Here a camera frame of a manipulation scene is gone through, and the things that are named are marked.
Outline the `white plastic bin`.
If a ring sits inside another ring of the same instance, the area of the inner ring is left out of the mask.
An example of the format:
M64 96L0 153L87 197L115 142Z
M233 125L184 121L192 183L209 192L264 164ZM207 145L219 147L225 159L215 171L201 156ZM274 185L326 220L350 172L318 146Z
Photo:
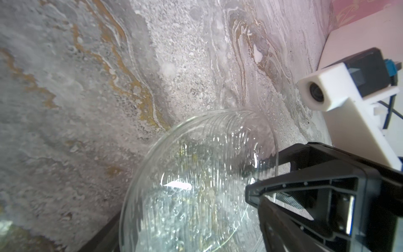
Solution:
M377 47L384 58L403 64L403 5L395 5L330 33L322 51L318 69L349 55ZM400 92L394 109L403 115L403 69L398 72ZM403 157L403 120L392 115L384 135L398 156Z

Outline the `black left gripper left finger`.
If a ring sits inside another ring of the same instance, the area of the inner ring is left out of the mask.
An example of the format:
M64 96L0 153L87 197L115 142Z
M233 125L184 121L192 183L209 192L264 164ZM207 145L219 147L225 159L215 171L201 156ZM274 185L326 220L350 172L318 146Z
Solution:
M118 212L111 218L78 252L119 252L120 215Z

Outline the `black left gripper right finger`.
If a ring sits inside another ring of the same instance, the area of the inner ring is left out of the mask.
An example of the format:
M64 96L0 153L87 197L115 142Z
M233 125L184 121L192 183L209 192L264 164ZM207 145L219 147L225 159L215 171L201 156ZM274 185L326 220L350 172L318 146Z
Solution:
M266 196L259 197L258 216L264 244L268 252L329 252L297 226L281 207Z

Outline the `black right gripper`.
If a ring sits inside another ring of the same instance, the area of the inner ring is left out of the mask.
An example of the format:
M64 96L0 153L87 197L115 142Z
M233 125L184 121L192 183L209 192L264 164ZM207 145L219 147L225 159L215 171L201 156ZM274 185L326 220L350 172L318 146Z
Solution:
M307 219L282 207L301 231L314 239L352 239L367 229L369 209L376 206L374 251L403 250L403 173L380 173L371 167L331 160L246 186L245 200L258 207L280 195L307 210Z

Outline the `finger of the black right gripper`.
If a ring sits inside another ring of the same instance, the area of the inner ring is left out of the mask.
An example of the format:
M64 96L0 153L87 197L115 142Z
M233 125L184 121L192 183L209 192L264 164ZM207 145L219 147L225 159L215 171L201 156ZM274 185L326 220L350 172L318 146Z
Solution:
M304 169L331 160L358 162L377 169L382 176L403 175L401 171L319 142L298 143L279 152L279 164L289 162L291 170Z

